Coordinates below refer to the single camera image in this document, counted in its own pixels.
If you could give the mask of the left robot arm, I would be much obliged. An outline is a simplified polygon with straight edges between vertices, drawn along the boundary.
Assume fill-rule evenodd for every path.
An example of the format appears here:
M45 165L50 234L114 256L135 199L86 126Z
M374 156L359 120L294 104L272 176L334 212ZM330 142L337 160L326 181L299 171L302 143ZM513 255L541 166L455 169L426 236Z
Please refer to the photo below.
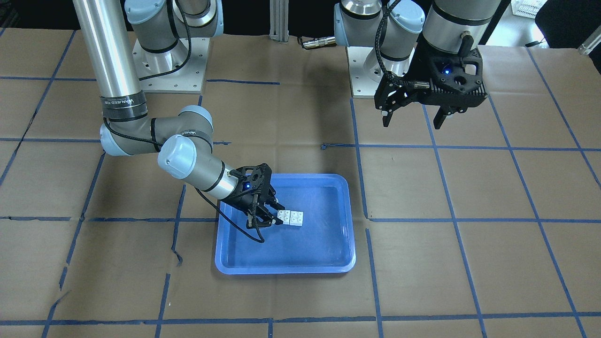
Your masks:
M437 106L435 129L455 113L485 101L478 43L498 0L434 0L424 11L412 0L339 0L333 10L337 45L369 47L376 72L374 107L389 125L410 103Z

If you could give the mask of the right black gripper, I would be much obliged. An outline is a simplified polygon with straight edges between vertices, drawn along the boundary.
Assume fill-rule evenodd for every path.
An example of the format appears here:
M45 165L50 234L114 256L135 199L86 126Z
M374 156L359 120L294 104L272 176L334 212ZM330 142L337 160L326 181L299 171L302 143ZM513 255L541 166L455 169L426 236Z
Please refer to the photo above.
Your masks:
M232 169L228 176L236 178L238 184L223 202L247 215L247 229L277 224L278 218L270 213L266 205L275 210L285 210L285 206L275 197L276 191L270 183L272 169L268 164Z

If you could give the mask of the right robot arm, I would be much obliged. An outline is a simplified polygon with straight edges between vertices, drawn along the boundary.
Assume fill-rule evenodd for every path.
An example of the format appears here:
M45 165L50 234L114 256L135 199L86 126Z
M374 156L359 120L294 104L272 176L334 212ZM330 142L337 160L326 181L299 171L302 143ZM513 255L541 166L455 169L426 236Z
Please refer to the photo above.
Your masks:
M186 106L176 117L149 118L146 97L127 51L129 39L115 0L76 0L75 11L100 88L100 141L111 156L157 153L161 169L247 216L247 228L283 224L284 206L266 163L234 169L213 155L208 110Z

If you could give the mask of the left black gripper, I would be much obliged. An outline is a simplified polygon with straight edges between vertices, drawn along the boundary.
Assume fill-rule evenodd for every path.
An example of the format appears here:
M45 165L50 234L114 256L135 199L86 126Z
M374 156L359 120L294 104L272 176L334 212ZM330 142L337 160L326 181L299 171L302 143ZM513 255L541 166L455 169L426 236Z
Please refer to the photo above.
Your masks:
M408 73L397 77L388 71L374 94L383 126L388 128L393 113L412 102L439 107L433 119L436 130L453 113L478 107L488 96L482 67L483 58L476 47L460 49L457 54L420 40Z

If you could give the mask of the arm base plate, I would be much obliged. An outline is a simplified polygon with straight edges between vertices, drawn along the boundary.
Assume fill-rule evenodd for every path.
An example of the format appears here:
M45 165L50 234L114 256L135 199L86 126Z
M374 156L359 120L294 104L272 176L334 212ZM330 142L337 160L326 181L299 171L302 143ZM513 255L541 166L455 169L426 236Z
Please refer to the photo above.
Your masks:
M346 47L353 98L372 99L382 77L373 47Z
M171 51L153 54L145 51L139 41L136 41L132 55L139 78L174 70L171 74L141 81L144 92L202 94L210 39L193 37L191 55L184 65L183 62L188 54L188 42L189 40L182 38Z

